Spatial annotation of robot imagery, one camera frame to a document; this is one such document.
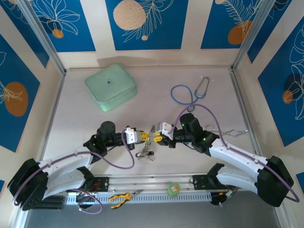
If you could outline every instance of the mint green container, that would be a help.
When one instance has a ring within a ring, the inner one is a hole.
[[[97,105],[105,112],[137,94],[135,80],[120,64],[113,64],[88,77],[85,84]]]

